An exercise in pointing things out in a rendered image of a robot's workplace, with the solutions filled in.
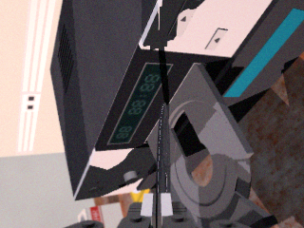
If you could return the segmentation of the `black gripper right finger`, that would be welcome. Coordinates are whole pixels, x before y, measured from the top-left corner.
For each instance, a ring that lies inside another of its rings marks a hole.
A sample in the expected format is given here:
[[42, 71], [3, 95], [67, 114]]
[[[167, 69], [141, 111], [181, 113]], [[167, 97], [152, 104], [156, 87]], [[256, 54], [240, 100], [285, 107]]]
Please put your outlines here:
[[[173, 209], [173, 211], [172, 211]], [[196, 228], [187, 217], [185, 206], [180, 201], [172, 201], [170, 193], [158, 193], [158, 228]], [[252, 228], [244, 224], [219, 219], [210, 223], [210, 228]]]

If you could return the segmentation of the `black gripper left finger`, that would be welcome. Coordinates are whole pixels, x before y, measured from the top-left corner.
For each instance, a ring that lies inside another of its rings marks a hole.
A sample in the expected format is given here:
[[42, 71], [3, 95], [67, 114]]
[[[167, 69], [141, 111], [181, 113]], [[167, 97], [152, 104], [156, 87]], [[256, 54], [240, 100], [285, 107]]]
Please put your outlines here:
[[[65, 228], [104, 228], [104, 224], [98, 220], [84, 220]], [[142, 202], [130, 204], [127, 216], [121, 219], [117, 228], [157, 228], [156, 193], [143, 194]]]

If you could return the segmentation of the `white sugar box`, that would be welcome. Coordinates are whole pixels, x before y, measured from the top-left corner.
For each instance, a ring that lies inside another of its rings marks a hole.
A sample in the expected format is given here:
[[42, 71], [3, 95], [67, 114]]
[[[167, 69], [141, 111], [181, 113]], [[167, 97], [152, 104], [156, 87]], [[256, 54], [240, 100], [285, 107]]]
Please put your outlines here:
[[122, 218], [119, 202], [85, 208], [78, 216], [79, 221], [98, 220], [104, 224], [104, 228], [117, 228]]

